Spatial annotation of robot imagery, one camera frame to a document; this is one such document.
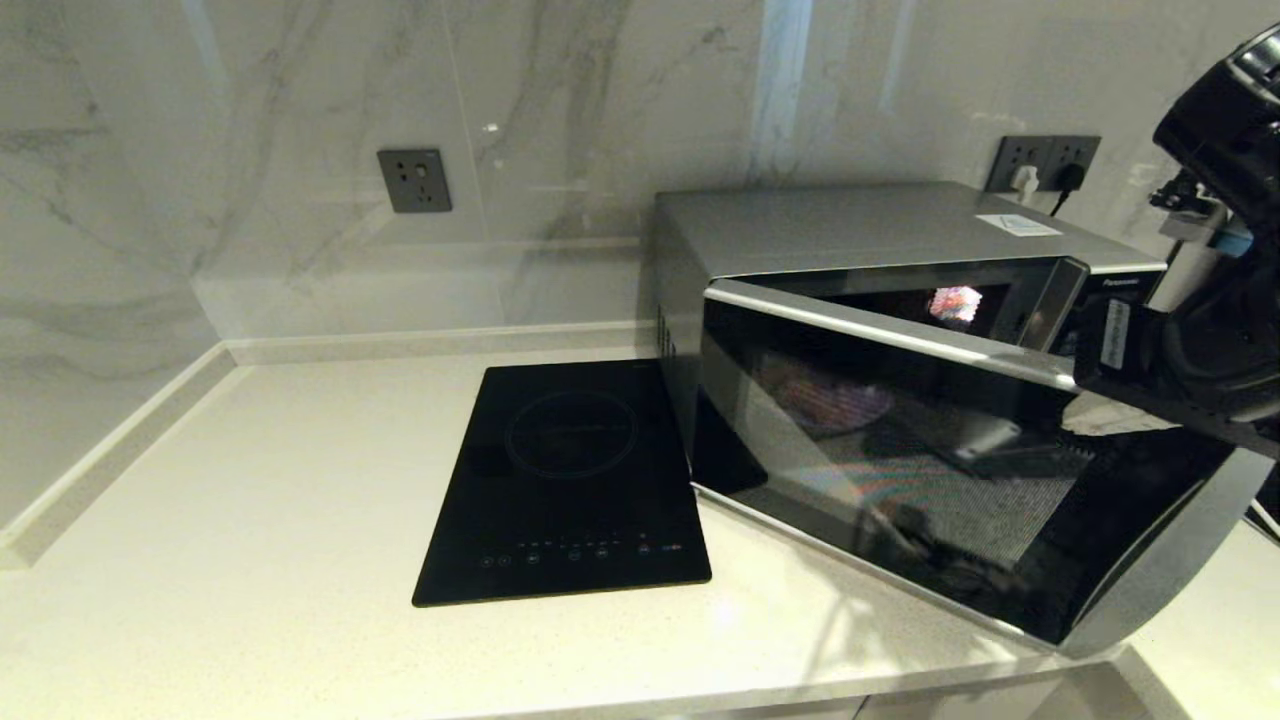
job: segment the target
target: marble wall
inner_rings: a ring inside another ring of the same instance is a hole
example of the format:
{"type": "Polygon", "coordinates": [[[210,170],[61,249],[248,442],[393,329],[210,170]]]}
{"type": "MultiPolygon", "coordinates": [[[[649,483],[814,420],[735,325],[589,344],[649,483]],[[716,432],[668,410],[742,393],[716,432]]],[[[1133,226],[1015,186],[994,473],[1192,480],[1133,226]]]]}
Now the marble wall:
{"type": "MultiPolygon", "coordinates": [[[[943,178],[1097,133],[1062,211],[1161,252],[1149,135],[1274,0],[68,0],[225,338],[634,316],[659,190],[943,178]],[[394,215],[381,147],[456,209],[394,215]]],[[[1051,204],[1052,199],[1044,199],[1051,204]]]]}
{"type": "Polygon", "coordinates": [[[0,528],[216,342],[59,4],[0,4],[0,528]]]}

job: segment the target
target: microwave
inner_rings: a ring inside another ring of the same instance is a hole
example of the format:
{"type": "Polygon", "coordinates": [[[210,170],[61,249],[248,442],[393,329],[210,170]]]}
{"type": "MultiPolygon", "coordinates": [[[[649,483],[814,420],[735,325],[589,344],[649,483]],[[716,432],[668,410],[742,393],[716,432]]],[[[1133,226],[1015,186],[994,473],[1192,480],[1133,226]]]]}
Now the microwave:
{"type": "Polygon", "coordinates": [[[1164,263],[998,197],[663,193],[652,233],[699,491],[1029,642],[1084,656],[1128,637],[1271,469],[1184,428],[1062,429],[1074,315],[1140,302],[1164,263]]]}

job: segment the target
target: black induction cooktop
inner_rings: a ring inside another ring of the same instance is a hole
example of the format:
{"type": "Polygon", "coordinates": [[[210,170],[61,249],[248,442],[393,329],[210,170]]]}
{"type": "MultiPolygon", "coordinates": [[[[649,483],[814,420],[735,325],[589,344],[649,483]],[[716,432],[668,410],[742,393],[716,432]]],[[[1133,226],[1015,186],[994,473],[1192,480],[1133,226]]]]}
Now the black induction cooktop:
{"type": "Polygon", "coordinates": [[[710,577],[657,361],[485,372],[415,606],[710,577]]]}

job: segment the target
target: cooking zone circle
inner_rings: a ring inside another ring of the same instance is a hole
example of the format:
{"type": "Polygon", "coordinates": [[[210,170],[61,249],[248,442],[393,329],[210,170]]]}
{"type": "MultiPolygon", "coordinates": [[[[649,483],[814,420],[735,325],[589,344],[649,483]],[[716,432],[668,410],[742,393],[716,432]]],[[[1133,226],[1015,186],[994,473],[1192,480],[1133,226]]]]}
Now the cooking zone circle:
{"type": "Polygon", "coordinates": [[[603,473],[635,447],[636,414],[600,392],[558,392],[535,400],[507,425],[507,455],[544,478],[580,479],[603,473]]]}

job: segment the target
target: gray outlet plate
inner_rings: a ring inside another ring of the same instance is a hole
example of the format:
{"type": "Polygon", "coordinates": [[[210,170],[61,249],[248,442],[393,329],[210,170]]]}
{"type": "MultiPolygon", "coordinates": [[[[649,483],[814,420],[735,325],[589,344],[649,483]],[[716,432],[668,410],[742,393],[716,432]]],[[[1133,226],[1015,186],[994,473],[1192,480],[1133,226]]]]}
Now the gray outlet plate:
{"type": "Polygon", "coordinates": [[[986,192],[1018,192],[1014,174],[1023,165],[1034,165],[1039,179],[1039,192],[1062,190],[1059,173],[1076,163],[1085,174],[1098,152],[1102,138],[1096,135],[1009,135],[1001,138],[996,161],[987,176],[986,192]]]}
{"type": "Polygon", "coordinates": [[[1044,161],[1048,159],[1050,149],[1053,146],[1053,136],[1050,135],[1010,135],[1000,141],[1000,150],[996,152],[996,161],[991,164],[991,174],[987,176],[986,192],[1018,192],[1014,190],[1014,173],[1023,165],[1034,165],[1041,178],[1041,190],[1044,190],[1044,161]]]}
{"type": "Polygon", "coordinates": [[[1089,176],[1089,165],[1093,156],[1098,154],[1098,145],[1102,138],[1096,135],[1059,135],[1053,137],[1053,145],[1048,149],[1048,158],[1039,170],[1041,190],[1057,192],[1062,186],[1057,182],[1057,174],[1066,165],[1075,163],[1084,168],[1084,177],[1089,176]]]}
{"type": "Polygon", "coordinates": [[[379,150],[378,164],[397,213],[448,213],[453,209],[439,150],[379,150]]]}

